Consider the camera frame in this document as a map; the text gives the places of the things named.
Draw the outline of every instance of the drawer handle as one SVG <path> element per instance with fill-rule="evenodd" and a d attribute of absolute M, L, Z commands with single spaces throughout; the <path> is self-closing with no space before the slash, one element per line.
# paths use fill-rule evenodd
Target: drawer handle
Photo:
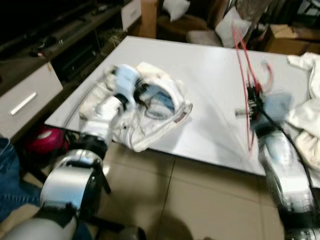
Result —
<path fill-rule="evenodd" d="M 21 109 L 23 109 L 28 103 L 30 103 L 38 94 L 36 92 L 32 93 L 25 100 L 20 102 L 14 109 L 10 111 L 12 116 L 16 115 Z"/>

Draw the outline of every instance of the blue jeans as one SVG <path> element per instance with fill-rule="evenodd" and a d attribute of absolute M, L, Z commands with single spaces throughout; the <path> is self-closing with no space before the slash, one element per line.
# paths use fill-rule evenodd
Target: blue jeans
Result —
<path fill-rule="evenodd" d="M 0 137 L 0 222 L 24 204 L 40 206 L 41 189 L 20 180 L 20 163 L 10 140 Z M 73 240 L 92 240 L 89 229 L 80 223 Z"/>

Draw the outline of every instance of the crumpled fabric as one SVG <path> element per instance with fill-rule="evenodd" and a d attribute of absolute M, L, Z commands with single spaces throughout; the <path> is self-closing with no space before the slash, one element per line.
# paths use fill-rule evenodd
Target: crumpled fabric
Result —
<path fill-rule="evenodd" d="M 237 0 L 235 7 L 241 18 L 252 22 L 247 34 L 244 36 L 244 41 L 248 42 L 252 31 L 256 28 L 262 14 L 272 3 L 273 0 Z"/>
<path fill-rule="evenodd" d="M 320 98 L 320 55 L 306 52 L 302 56 L 289 55 L 289 63 L 306 71 L 311 70 L 309 78 L 309 94 L 311 98 Z"/>
<path fill-rule="evenodd" d="M 287 59 L 292 66 L 311 71 L 308 84 L 311 99 L 291 110 L 287 122 L 303 129 L 295 140 L 296 146 L 306 163 L 320 171 L 320 55 L 306 52 L 302 56 L 290 55 Z"/>
<path fill-rule="evenodd" d="M 141 152 L 182 125 L 193 105 L 185 98 L 183 82 L 146 62 L 136 69 L 142 75 L 141 84 L 148 87 L 139 96 L 141 102 L 137 102 L 136 108 L 127 110 L 120 118 L 112 139 Z M 112 96 L 115 82 L 116 76 L 106 69 L 105 82 L 99 83 L 84 101 L 79 110 L 80 117 L 86 119 L 102 99 Z"/>

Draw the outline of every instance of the white towel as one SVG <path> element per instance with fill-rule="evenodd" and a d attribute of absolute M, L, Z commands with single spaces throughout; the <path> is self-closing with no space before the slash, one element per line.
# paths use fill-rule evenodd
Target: white towel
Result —
<path fill-rule="evenodd" d="M 141 84 L 148 85 L 140 96 L 146 104 L 137 104 L 123 114 L 113 131 L 113 140 L 140 152 L 180 126 L 193 105 L 185 99 L 186 89 L 181 81 L 146 62 L 136 69 L 141 73 Z M 103 98 L 113 94 L 116 76 L 106 69 L 105 77 L 106 81 L 98 84 L 80 107 L 82 118 L 86 119 Z"/>
<path fill-rule="evenodd" d="M 291 110 L 287 122 L 304 130 L 295 143 L 306 163 L 320 171 L 320 55 L 306 52 L 302 56 L 288 56 L 287 59 L 291 65 L 311 71 L 308 85 L 312 99 Z"/>

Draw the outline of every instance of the red cable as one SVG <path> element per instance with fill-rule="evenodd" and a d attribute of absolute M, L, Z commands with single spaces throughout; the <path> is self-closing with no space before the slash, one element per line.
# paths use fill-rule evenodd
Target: red cable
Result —
<path fill-rule="evenodd" d="M 268 72 L 269 72 L 269 80 L 268 80 L 268 83 L 266 86 L 264 86 L 263 90 L 264 91 L 269 91 L 270 90 L 270 87 L 272 85 L 272 81 L 273 81 L 273 78 L 274 78 L 274 75 L 273 75 L 273 72 L 272 72 L 272 69 L 271 69 L 271 66 L 268 64 L 268 63 L 264 63 Z"/>
<path fill-rule="evenodd" d="M 243 40 L 244 38 L 243 38 L 243 36 L 241 35 L 241 33 L 236 30 L 236 28 L 235 28 L 234 26 L 233 26 L 233 30 L 234 30 L 234 32 L 237 34 L 237 36 L 238 36 L 238 38 L 239 38 L 238 40 L 239 40 L 239 42 L 240 42 L 240 44 L 241 44 L 241 47 L 243 48 L 244 55 L 245 55 L 245 58 L 246 58 L 246 61 L 247 61 L 249 70 L 250 70 L 251 75 L 252 75 L 252 77 L 253 77 L 255 90 L 258 92 L 258 91 L 259 91 L 259 86 L 260 86 L 260 84 L 258 83 L 257 77 L 256 77 L 254 71 L 252 70 L 252 66 L 251 66 L 250 59 L 249 59 L 249 55 L 248 55 L 248 51 L 247 51 L 247 46 L 246 46 L 246 43 L 245 43 L 244 40 Z"/>
<path fill-rule="evenodd" d="M 250 119 L 249 119 L 249 111 L 248 111 L 248 96 L 247 96 L 247 89 L 246 89 L 246 83 L 245 83 L 245 75 L 244 75 L 244 70 L 242 68 L 242 62 L 240 59 L 239 48 L 238 48 L 238 44 L 236 41 L 235 31 L 232 31 L 232 37 L 233 37 L 233 41 L 235 44 L 236 55 L 238 58 L 240 72 L 241 72 L 241 78 L 242 78 L 244 100 L 245 100 L 245 115 L 246 115 L 246 140 L 247 140 L 248 150 L 249 150 L 249 152 L 251 152 L 252 146 L 250 144 L 250 133 L 249 133 Z"/>

